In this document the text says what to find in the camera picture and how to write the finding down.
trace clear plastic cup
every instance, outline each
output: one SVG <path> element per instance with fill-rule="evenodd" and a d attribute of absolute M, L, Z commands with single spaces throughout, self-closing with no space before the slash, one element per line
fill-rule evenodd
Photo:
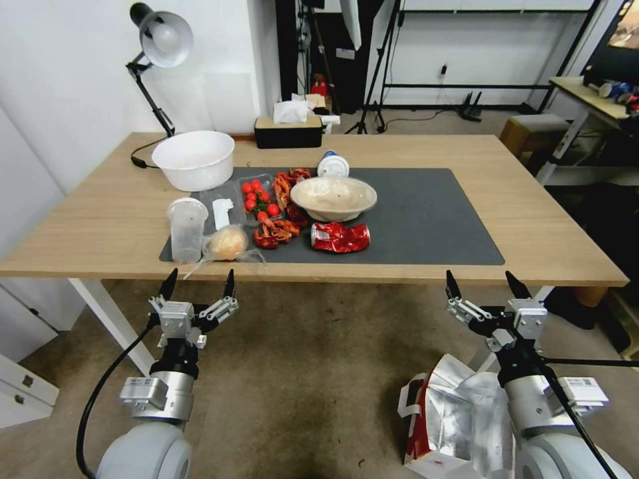
<path fill-rule="evenodd" d="M 171 253 L 176 263 L 196 263 L 202 255 L 202 234 L 208 210 L 195 198 L 180 198 L 168 207 Z"/>

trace lamp arm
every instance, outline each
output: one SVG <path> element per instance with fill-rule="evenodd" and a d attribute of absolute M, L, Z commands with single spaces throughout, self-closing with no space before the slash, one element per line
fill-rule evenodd
<path fill-rule="evenodd" d="M 153 98 L 151 98 L 150 93 L 144 86 L 144 83 L 142 83 L 142 73 L 148 70 L 149 68 L 151 68 L 152 66 L 151 63 L 147 63 L 145 65 L 140 63 L 140 60 L 143 58 L 143 56 L 144 56 L 144 53 L 143 52 L 140 53 L 137 57 L 133 59 L 133 61 L 126 64 L 126 69 L 135 80 L 135 83 L 138 85 L 138 88 L 142 91 L 142 94 L 144 95 L 144 97 L 146 98 L 146 101 L 151 107 L 151 111 L 153 111 L 153 114 L 162 125 L 164 131 L 166 132 L 166 135 L 174 136 L 175 125 L 173 125 L 173 122 L 168 117 L 168 115 L 164 113 L 164 111 L 155 104 L 155 102 L 153 101 Z"/>

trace table top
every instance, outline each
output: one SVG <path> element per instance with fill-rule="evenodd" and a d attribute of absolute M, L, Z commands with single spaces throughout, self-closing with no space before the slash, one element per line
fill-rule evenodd
<path fill-rule="evenodd" d="M 131 134 L 0 261 L 0 275 L 164 279 L 174 267 L 158 259 L 169 234 L 166 207 L 188 193 L 171 187 L 161 171 L 142 170 L 129 160 L 137 146 L 159 137 Z M 353 167 L 450 168 L 506 259 L 502 266 L 451 267 L 462 283 L 504 284 L 506 269 L 529 285 L 621 286 L 628 281 L 494 136 L 329 135 L 321 148 L 281 150 L 237 141 L 234 163 L 312 167 L 327 149 Z M 376 283 L 442 282 L 448 268 L 329 261 L 327 255 L 321 264 L 232 267 L 238 280 Z M 229 267 L 209 263 L 191 278 L 223 279 Z M 183 265 L 180 272 L 191 269 Z"/>
<path fill-rule="evenodd" d="M 609 98 L 601 98 L 596 91 L 584 85 L 583 77 L 552 77 L 550 83 L 612 120 L 620 121 L 628 118 L 625 106 L 616 104 Z"/>

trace white table leg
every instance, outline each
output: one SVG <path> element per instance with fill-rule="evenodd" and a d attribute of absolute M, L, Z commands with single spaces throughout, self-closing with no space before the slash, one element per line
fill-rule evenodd
<path fill-rule="evenodd" d="M 468 362 L 468 367 L 476 373 L 483 373 L 484 371 L 488 371 L 491 366 L 495 364 L 495 361 L 497 361 L 497 356 L 488 349 L 488 345 L 484 342 L 479 349 L 477 349 L 475 356 Z"/>
<path fill-rule="evenodd" d="M 577 117 L 574 119 L 568 130 L 564 134 L 564 137 L 561 139 L 557 147 L 554 149 L 552 155 L 560 160 L 570 148 L 574 139 L 579 135 L 581 128 L 584 126 L 584 123 L 588 120 L 588 110 L 582 110 Z"/>
<path fill-rule="evenodd" d="M 536 295 L 533 297 L 537 301 L 544 301 L 548 297 L 548 295 L 553 291 L 554 286 L 542 286 L 539 291 L 537 291 Z"/>
<path fill-rule="evenodd" d="M 138 337 L 137 333 L 126 320 L 113 298 L 108 294 L 106 288 L 102 286 L 99 279 L 69 278 L 69 281 L 123 349 L 135 341 Z M 148 352 L 146 346 L 140 343 L 128 356 L 140 372 L 148 376 L 151 365 L 155 360 L 151 353 Z"/>
<path fill-rule="evenodd" d="M 552 156 L 554 156 L 557 160 L 560 160 L 566 154 L 566 152 L 570 148 L 570 145 L 572 145 L 572 142 L 574 142 L 574 139 L 579 135 L 579 131 L 584 126 L 584 123 L 587 119 L 588 111 L 582 110 L 574 119 L 557 147 L 554 149 Z M 541 169 L 535 176 L 536 180 L 540 184 L 545 185 L 548 180 L 550 180 L 550 177 L 552 176 L 552 173 L 554 172 L 554 169 L 556 167 L 557 165 L 555 163 L 546 162 L 546 164 L 541 167 Z"/>

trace black tissue box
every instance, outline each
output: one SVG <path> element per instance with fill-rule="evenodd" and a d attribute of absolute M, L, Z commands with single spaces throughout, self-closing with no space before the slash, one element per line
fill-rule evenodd
<path fill-rule="evenodd" d="M 254 131 L 258 148 L 319 148 L 323 126 L 318 116 L 309 116 L 306 123 L 282 124 L 260 116 L 255 120 Z"/>

